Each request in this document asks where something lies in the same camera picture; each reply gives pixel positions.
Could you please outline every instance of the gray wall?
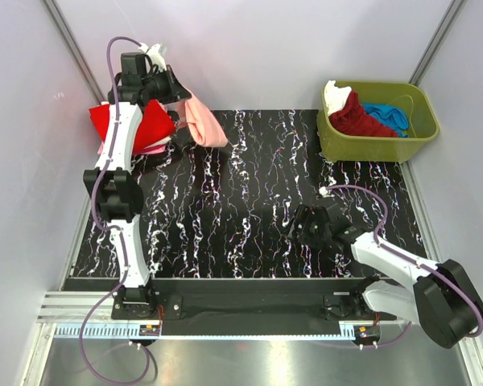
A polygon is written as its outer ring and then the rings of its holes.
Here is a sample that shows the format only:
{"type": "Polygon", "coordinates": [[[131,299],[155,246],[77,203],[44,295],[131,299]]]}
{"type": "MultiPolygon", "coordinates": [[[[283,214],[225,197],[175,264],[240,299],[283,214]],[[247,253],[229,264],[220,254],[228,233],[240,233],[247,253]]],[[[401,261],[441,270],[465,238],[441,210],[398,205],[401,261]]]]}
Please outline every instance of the gray wall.
{"type": "Polygon", "coordinates": [[[39,0],[0,2],[0,386],[57,287],[98,147],[88,89],[39,0]]]}
{"type": "Polygon", "coordinates": [[[467,2],[421,87],[441,131],[413,160],[415,177],[443,258],[483,297],[483,0],[467,2]]]}
{"type": "Polygon", "coordinates": [[[408,81],[450,0],[57,2],[104,91],[104,47],[128,35],[165,43],[210,109],[311,109],[330,78],[408,81]]]}

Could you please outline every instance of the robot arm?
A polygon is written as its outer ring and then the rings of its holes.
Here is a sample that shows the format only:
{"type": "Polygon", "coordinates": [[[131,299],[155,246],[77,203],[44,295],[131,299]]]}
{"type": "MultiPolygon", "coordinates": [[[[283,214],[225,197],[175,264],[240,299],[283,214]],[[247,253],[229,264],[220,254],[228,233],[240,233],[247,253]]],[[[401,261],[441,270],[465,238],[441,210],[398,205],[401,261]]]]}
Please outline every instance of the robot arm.
{"type": "Polygon", "coordinates": [[[117,119],[114,93],[110,91],[108,99],[112,107],[109,109],[109,127],[103,151],[95,169],[84,172],[90,196],[97,185],[97,212],[111,231],[120,277],[126,275],[115,296],[112,315],[112,318],[120,319],[145,318],[157,306],[139,232],[143,193],[131,175],[134,139],[150,101],[166,105],[191,97],[177,81],[171,67],[166,65],[161,44],[151,48],[141,44],[139,49],[142,53],[122,54],[122,72],[116,76],[116,83],[121,81],[121,84],[114,86],[118,91],[119,117],[117,119]],[[147,57],[153,66],[158,66],[157,71],[153,68],[147,71],[147,57]],[[103,179],[97,181],[104,169],[103,179]]]}
{"type": "Polygon", "coordinates": [[[456,285],[483,318],[483,302],[461,265],[452,260],[436,263],[395,246],[383,248],[384,244],[390,245],[381,238],[376,240],[372,232],[354,227],[336,204],[327,208],[299,206],[287,232],[290,238],[314,248],[338,248],[399,283],[400,286],[369,281],[355,296],[372,311],[420,324],[441,347],[450,348],[470,334],[477,327],[477,318],[460,296],[422,267],[440,273],[456,285]]]}

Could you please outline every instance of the clothing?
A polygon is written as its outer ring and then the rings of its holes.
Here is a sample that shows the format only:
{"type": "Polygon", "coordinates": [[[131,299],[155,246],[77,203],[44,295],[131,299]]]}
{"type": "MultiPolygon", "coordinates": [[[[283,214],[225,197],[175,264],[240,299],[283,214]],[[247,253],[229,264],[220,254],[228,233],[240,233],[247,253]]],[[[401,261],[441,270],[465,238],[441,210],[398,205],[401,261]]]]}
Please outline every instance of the clothing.
{"type": "Polygon", "coordinates": [[[361,105],[367,114],[376,118],[383,125],[390,127],[399,135],[399,137],[408,137],[408,134],[403,132],[403,130],[408,129],[408,118],[401,109],[377,103],[362,103],[361,105]]]}
{"type": "Polygon", "coordinates": [[[197,145],[224,147],[229,142],[211,110],[200,102],[193,93],[191,99],[178,103],[175,110],[180,117],[180,123],[177,127],[188,125],[190,134],[197,145]]]}
{"type": "MultiPolygon", "coordinates": [[[[139,153],[133,153],[133,155],[140,155],[140,154],[160,154],[164,153],[165,149],[167,148],[167,143],[170,141],[170,137],[164,138],[162,141],[157,142],[153,146],[148,146],[139,153]]],[[[98,148],[98,154],[102,153],[102,149],[104,148],[104,142],[100,144],[98,148]]]]}
{"type": "Polygon", "coordinates": [[[390,127],[365,113],[358,100],[357,92],[351,91],[345,107],[329,117],[332,127],[346,135],[364,137],[397,137],[390,127]]]}
{"type": "MultiPolygon", "coordinates": [[[[89,109],[91,121],[102,141],[109,128],[109,104],[89,109]]],[[[174,122],[158,101],[150,101],[134,138],[133,154],[142,154],[143,149],[169,137],[175,131],[174,122]]]]}
{"type": "Polygon", "coordinates": [[[335,83],[335,80],[330,80],[324,88],[324,100],[328,110],[328,117],[345,107],[347,98],[352,90],[350,87],[339,88],[335,86],[335,83]]]}

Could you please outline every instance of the red towel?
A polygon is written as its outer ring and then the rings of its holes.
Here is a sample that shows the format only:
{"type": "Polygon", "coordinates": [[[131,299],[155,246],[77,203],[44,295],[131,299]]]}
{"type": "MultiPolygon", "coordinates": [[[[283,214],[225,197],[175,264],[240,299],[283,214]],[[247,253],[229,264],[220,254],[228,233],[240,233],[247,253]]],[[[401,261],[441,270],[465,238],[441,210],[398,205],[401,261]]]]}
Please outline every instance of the red towel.
{"type": "Polygon", "coordinates": [[[390,127],[384,126],[376,118],[371,117],[360,104],[357,93],[351,91],[345,107],[329,116],[332,127],[343,134],[362,137],[397,137],[390,127]]]}
{"type": "MultiPolygon", "coordinates": [[[[91,121],[95,130],[105,141],[109,126],[109,105],[101,105],[89,109],[91,121]]],[[[150,101],[145,108],[145,113],[139,124],[136,138],[134,139],[133,154],[140,154],[147,146],[152,145],[163,138],[168,137],[175,131],[175,125],[168,114],[161,108],[157,101],[150,101]]]]}

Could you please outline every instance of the laundry basket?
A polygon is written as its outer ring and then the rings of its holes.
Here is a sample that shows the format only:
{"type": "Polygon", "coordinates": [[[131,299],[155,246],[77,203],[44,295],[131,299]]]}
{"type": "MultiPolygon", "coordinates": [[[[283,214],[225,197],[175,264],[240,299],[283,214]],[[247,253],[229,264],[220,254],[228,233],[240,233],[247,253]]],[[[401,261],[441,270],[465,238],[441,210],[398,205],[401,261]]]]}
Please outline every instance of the laundry basket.
{"type": "Polygon", "coordinates": [[[409,117],[408,138],[357,137],[345,135],[331,126],[322,90],[323,109],[319,111],[322,154],[330,161],[405,162],[434,139],[439,126],[426,95],[413,84],[336,81],[337,87],[350,86],[361,103],[399,107],[409,117]]]}

